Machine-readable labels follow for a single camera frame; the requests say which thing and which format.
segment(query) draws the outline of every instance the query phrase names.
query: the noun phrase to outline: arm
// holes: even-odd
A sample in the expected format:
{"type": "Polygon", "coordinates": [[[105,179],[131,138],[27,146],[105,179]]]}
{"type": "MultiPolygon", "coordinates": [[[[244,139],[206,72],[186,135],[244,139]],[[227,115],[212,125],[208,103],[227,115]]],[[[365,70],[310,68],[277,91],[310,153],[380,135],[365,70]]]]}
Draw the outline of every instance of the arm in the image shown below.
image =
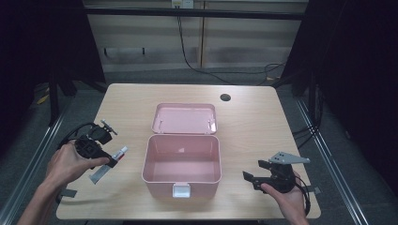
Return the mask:
{"type": "Polygon", "coordinates": [[[106,157],[83,158],[76,152],[73,142],[64,144],[49,162],[46,178],[38,186],[18,225],[45,224],[52,212],[55,198],[63,187],[81,177],[89,168],[108,162],[106,157]]]}
{"type": "Polygon", "coordinates": [[[301,190],[294,187],[290,192],[282,194],[268,184],[262,184],[261,188],[268,193],[278,203],[283,216],[291,225],[307,225],[309,224],[304,212],[304,199],[301,190]]]}

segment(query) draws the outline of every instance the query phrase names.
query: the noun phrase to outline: white latch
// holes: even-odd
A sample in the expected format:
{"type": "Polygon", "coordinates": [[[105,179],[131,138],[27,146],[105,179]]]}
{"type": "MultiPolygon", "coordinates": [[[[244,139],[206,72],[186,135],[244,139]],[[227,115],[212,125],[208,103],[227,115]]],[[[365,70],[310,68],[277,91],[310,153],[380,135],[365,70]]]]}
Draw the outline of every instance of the white latch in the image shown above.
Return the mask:
{"type": "Polygon", "coordinates": [[[173,184],[173,198],[190,198],[191,186],[188,183],[173,184]]]}

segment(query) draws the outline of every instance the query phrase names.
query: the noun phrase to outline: wooden table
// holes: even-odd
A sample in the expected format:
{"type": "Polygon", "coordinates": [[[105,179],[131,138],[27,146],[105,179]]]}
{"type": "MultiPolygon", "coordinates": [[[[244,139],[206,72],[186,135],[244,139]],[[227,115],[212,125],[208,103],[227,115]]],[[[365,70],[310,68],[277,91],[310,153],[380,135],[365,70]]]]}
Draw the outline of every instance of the wooden table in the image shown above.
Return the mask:
{"type": "MultiPolygon", "coordinates": [[[[270,176],[257,166],[279,151],[299,156],[275,89],[259,86],[112,84],[99,108],[95,123],[106,121],[118,132],[103,146],[114,154],[123,146],[130,150],[96,185],[89,170],[68,185],[77,190],[64,197],[57,209],[61,219],[266,219],[282,218],[277,203],[253,190],[242,171],[270,176]],[[231,97],[221,100],[222,94],[231,97]],[[211,199],[156,199],[142,178],[147,141],[159,103],[210,103],[216,108],[222,155],[222,180],[211,199]]],[[[294,170],[310,185],[302,164],[294,170]]],[[[311,195],[308,218],[320,209],[311,195]]]]}

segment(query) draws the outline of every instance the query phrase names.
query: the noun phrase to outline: finger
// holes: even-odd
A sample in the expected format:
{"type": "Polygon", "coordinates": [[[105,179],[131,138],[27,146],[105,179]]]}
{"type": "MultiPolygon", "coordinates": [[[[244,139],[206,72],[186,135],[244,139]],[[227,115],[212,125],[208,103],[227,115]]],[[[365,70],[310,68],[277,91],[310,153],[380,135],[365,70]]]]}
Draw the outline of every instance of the finger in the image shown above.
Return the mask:
{"type": "Polygon", "coordinates": [[[80,154],[77,152],[76,145],[74,145],[75,141],[76,141],[76,140],[72,140],[72,141],[68,142],[67,145],[73,149],[73,155],[74,155],[75,157],[77,157],[78,159],[83,159],[83,158],[85,158],[85,157],[82,157],[82,155],[80,155],[80,154]]]}
{"type": "Polygon", "coordinates": [[[76,145],[75,145],[75,141],[73,140],[73,141],[70,141],[70,142],[68,142],[67,144],[65,144],[64,145],[65,147],[67,147],[67,148],[71,148],[71,149],[74,149],[74,150],[76,150],[76,145]]]}
{"type": "Polygon", "coordinates": [[[276,201],[278,201],[281,198],[281,196],[282,196],[281,192],[279,192],[274,187],[272,187],[272,186],[270,186],[270,185],[268,185],[266,183],[261,184],[261,188],[266,193],[268,193],[272,198],[274,198],[276,201]]]}
{"type": "Polygon", "coordinates": [[[88,160],[88,166],[89,166],[88,168],[102,166],[108,162],[109,162],[109,159],[107,157],[91,158],[88,160]]]}

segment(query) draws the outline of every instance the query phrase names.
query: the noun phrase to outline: box lid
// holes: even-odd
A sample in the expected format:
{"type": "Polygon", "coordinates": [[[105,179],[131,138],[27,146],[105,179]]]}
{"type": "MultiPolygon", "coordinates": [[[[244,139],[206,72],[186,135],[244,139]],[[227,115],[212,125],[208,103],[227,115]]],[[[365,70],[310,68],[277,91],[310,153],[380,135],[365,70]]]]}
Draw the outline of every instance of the box lid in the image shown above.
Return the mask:
{"type": "Polygon", "coordinates": [[[217,131],[215,107],[204,103],[161,103],[156,109],[152,130],[163,134],[214,134],[217,131]]]}

